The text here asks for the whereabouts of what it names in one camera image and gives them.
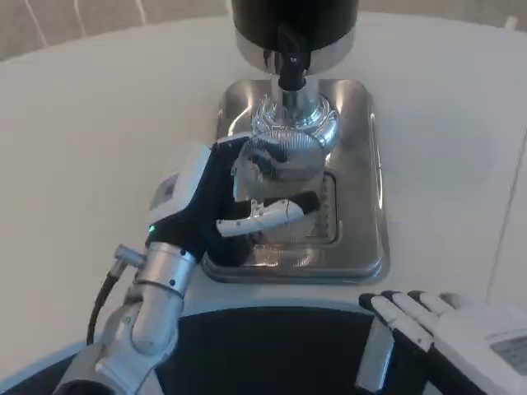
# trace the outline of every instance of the white table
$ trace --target white table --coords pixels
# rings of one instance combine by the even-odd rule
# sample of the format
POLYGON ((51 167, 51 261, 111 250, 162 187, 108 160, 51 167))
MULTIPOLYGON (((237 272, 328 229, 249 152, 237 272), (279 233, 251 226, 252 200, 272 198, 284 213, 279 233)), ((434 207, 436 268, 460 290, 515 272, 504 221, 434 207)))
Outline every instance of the white table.
MULTIPOLYGON (((355 78, 374 97, 389 275, 374 286, 271 286, 219 284, 197 271, 185 313, 356 309, 362 292, 385 289, 484 299, 527 126, 525 70, 522 33, 361 14, 352 54, 322 77, 355 78)), ((239 55, 228 18, 127 30, 0 63, 4 388, 81 346, 114 248, 142 247, 152 191, 178 164, 182 143, 211 143, 222 92, 263 77, 239 55)))

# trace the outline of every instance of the robotic arm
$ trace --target robotic arm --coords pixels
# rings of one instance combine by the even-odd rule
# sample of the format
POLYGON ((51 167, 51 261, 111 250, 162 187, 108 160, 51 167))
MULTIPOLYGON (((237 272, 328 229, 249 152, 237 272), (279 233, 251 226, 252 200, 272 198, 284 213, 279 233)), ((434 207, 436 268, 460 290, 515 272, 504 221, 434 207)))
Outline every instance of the robotic arm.
POLYGON ((441 393, 527 393, 527 315, 518 309, 421 291, 363 294, 359 303, 391 331, 394 346, 409 353, 414 367, 441 393))
POLYGON ((178 338, 189 279, 203 255, 225 264, 246 258, 249 233, 295 221, 319 209, 316 193, 235 202, 235 160, 248 136, 193 144, 183 169, 157 189, 151 205, 146 253, 124 246, 97 296, 88 347, 73 360, 56 394, 137 393, 166 360, 178 338), (115 310, 93 343, 97 315, 124 269, 137 269, 124 305, 115 310))

